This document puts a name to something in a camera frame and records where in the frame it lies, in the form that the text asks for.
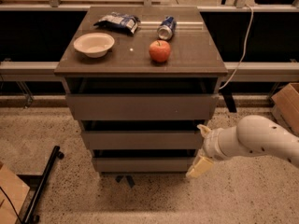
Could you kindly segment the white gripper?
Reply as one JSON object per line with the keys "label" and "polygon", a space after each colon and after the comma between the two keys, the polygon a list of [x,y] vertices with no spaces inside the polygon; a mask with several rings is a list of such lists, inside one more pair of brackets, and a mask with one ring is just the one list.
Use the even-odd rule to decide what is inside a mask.
{"label": "white gripper", "polygon": [[197,156],[186,173],[187,178],[197,178],[199,175],[208,171],[214,164],[214,161],[225,161],[228,157],[221,151],[219,145],[219,137],[223,128],[209,129],[206,125],[199,124],[197,126],[204,138],[202,149],[206,157]]}

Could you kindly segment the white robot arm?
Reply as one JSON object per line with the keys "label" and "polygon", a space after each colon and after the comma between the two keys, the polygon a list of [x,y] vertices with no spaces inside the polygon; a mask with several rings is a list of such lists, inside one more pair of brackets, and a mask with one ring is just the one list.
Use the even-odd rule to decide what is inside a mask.
{"label": "white robot arm", "polygon": [[229,128],[211,130],[203,124],[197,128],[204,141],[186,173],[187,178],[205,173],[215,161],[238,156],[270,155],[299,167],[299,138],[263,116],[245,116]]}

